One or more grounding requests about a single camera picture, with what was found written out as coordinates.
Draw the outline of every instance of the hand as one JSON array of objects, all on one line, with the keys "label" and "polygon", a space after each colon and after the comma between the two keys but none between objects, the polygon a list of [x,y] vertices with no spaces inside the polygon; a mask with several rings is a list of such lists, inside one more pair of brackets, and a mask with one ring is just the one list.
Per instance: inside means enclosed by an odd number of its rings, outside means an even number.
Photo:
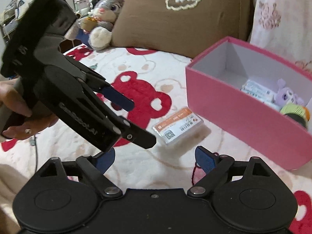
[{"label": "hand", "polygon": [[[17,79],[0,82],[0,105],[6,105],[12,111],[31,117],[32,111],[27,106],[25,100],[13,88]],[[8,138],[25,140],[47,127],[53,126],[58,120],[55,114],[40,119],[33,119],[24,122],[21,126],[12,126],[3,131],[3,135]]]}]

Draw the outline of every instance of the pink box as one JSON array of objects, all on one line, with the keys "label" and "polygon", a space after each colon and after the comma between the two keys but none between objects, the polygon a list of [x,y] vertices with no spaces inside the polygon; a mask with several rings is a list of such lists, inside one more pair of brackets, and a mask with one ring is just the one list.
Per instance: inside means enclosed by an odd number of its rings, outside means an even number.
[{"label": "pink box", "polygon": [[275,54],[226,37],[186,67],[188,106],[282,168],[298,169],[312,159],[312,130],[240,91],[250,79],[277,92],[281,78],[312,113],[309,74]]}]

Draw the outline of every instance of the purple plush toy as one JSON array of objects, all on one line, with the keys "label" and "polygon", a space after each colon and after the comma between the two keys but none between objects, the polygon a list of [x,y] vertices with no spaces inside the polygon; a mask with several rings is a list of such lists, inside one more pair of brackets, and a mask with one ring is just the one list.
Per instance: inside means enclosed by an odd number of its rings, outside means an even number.
[{"label": "purple plush toy", "polygon": [[275,104],[281,108],[290,103],[294,103],[296,105],[304,104],[304,101],[301,97],[298,97],[298,95],[294,94],[290,88],[286,87],[286,82],[283,79],[279,79],[277,81],[277,85],[279,89],[274,99]]}]

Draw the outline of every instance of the round black disc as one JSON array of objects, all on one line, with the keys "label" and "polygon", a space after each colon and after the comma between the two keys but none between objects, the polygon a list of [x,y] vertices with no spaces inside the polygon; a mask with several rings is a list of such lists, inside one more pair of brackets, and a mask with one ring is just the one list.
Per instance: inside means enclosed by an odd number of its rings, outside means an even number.
[{"label": "round black disc", "polygon": [[55,233],[79,227],[97,206],[96,193],[85,184],[48,176],[26,184],[15,197],[13,211],[27,229]]},{"label": "round black disc", "polygon": [[297,207],[290,191],[262,176],[223,185],[215,191],[212,203],[216,213],[232,226],[260,233],[287,227]]}]

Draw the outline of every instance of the screw head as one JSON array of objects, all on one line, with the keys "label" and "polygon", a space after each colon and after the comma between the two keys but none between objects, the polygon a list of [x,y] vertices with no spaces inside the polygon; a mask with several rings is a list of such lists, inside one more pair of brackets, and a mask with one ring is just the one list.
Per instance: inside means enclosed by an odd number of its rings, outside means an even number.
[{"label": "screw head", "polygon": [[32,130],[31,129],[25,129],[25,134],[31,134],[32,133]]},{"label": "screw head", "polygon": [[113,130],[115,131],[116,134],[121,135],[121,131],[118,127],[113,126]]},{"label": "screw head", "polygon": [[104,190],[104,192],[108,195],[118,194],[120,189],[118,187],[108,187]]},{"label": "screw head", "polygon": [[201,195],[201,194],[204,194],[206,192],[206,189],[203,187],[192,187],[190,189],[190,192],[194,195]]},{"label": "screw head", "polygon": [[128,121],[126,121],[125,119],[124,119],[124,123],[125,123],[127,126],[130,126],[130,123],[129,123]]}]

